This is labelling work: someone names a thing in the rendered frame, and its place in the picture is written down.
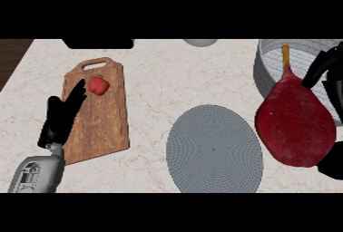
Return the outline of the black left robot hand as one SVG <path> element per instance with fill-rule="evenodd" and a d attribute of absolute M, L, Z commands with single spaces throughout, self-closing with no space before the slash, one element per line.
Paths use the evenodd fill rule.
<path fill-rule="evenodd" d="M 80 80 L 65 101 L 62 101 L 58 96 L 49 97 L 47 119 L 37 140 L 37 146 L 43 149 L 46 149 L 52 143 L 65 145 L 74 119 L 87 98 L 84 85 L 86 81 Z"/>

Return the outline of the grey round basket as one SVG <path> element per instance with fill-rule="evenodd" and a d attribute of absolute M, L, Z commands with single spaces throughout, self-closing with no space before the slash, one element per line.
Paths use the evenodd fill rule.
<path fill-rule="evenodd" d="M 281 46 L 290 45 L 293 73 L 305 78 L 320 51 L 328 51 L 343 39 L 260 39 L 253 65 L 253 79 L 259 92 L 268 96 L 283 74 Z"/>

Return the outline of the pale grey round object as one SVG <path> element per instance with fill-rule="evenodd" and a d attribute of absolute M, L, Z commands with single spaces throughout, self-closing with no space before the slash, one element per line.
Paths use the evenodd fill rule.
<path fill-rule="evenodd" d="M 185 43 L 195 47 L 209 47 L 216 42 L 216 39 L 185 39 Z"/>

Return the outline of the grey round placemat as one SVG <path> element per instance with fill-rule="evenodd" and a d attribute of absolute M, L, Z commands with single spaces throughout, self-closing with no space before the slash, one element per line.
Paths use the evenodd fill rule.
<path fill-rule="evenodd" d="M 184 193 L 253 193 L 263 176 L 263 153 L 240 115 L 200 105 L 179 116 L 169 132 L 166 161 Z"/>

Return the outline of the brown wooden cutting board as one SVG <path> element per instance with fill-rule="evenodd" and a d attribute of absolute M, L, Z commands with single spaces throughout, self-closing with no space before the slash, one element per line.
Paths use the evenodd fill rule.
<path fill-rule="evenodd" d="M 83 61 L 64 76 L 62 100 L 79 81 L 90 82 L 95 76 L 104 77 L 110 87 L 102 96 L 86 91 L 64 145 L 67 165 L 130 148 L 123 65 L 107 57 Z"/>

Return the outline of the red bell pepper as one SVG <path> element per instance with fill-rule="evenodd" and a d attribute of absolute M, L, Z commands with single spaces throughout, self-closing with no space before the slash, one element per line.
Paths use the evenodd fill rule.
<path fill-rule="evenodd" d="M 98 95 L 102 96 L 105 92 L 108 91 L 110 83 L 104 79 L 102 76 L 95 76 L 89 82 L 89 91 Z"/>

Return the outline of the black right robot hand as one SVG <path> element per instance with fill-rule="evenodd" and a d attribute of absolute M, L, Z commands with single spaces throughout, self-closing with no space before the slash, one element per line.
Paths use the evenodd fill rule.
<path fill-rule="evenodd" d="M 322 87 L 343 123 L 343 41 L 327 52 L 320 52 L 308 68 L 302 85 L 311 89 L 324 73 L 327 73 L 327 80 L 321 82 Z M 343 180 L 343 141 L 336 142 L 318 163 L 318 172 L 333 179 Z"/>

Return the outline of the red pear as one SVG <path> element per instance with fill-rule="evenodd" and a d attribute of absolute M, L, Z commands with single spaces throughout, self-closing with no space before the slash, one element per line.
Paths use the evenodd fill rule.
<path fill-rule="evenodd" d="M 314 91 L 302 85 L 281 46 L 283 75 L 256 111 L 254 128 L 277 161 L 314 167 L 336 144 L 336 123 Z"/>

